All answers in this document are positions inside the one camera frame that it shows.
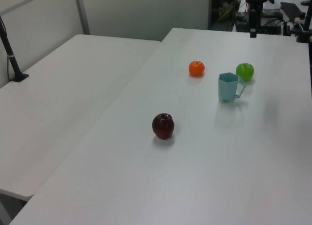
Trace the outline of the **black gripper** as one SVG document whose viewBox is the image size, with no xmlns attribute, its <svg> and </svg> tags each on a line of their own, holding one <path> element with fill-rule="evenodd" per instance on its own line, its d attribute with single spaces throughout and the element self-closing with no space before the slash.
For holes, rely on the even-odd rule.
<svg viewBox="0 0 312 225">
<path fill-rule="evenodd" d="M 257 36 L 257 11 L 249 10 L 249 30 L 250 30 L 250 38 L 256 38 Z"/>
</svg>

